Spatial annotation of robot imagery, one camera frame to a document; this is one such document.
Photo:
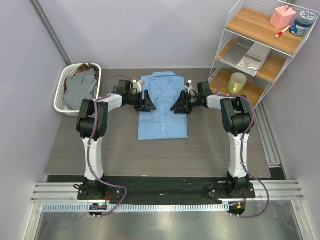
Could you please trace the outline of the light blue long sleeve shirt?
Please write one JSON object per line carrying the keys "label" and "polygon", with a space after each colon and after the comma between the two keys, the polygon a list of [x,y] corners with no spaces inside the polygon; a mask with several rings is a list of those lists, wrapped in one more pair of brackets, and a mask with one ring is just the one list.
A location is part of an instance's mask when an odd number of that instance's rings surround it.
{"label": "light blue long sleeve shirt", "polygon": [[187,116],[171,111],[185,89],[184,77],[163,71],[142,76],[141,80],[144,81],[142,91],[148,91],[156,110],[139,113],[138,140],[187,139]]}

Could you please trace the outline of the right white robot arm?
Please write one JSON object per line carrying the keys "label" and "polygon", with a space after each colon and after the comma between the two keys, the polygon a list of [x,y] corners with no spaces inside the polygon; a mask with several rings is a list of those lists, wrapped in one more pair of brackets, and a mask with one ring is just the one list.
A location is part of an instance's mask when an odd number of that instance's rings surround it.
{"label": "right white robot arm", "polygon": [[230,163],[227,171],[226,193],[239,198],[249,190],[250,175],[247,167],[247,148],[254,124],[252,106],[244,96],[229,96],[212,92],[208,82],[199,82],[197,92],[189,80],[171,107],[175,114],[190,114],[194,107],[221,111],[222,125],[229,138]]}

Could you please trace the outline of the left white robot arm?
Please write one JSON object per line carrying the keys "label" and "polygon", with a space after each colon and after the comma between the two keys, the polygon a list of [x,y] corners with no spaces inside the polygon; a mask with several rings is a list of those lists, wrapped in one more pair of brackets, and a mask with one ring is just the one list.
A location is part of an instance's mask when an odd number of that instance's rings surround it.
{"label": "left white robot arm", "polygon": [[133,106],[137,112],[151,112],[157,108],[149,92],[142,90],[144,80],[119,80],[118,85],[106,96],[96,100],[84,99],[81,103],[76,130],[79,133],[85,150],[85,174],[83,183],[75,184],[79,200],[100,200],[108,193],[119,190],[115,195],[124,197],[127,189],[124,186],[108,183],[102,166],[102,143],[107,132],[108,114],[123,106]]}

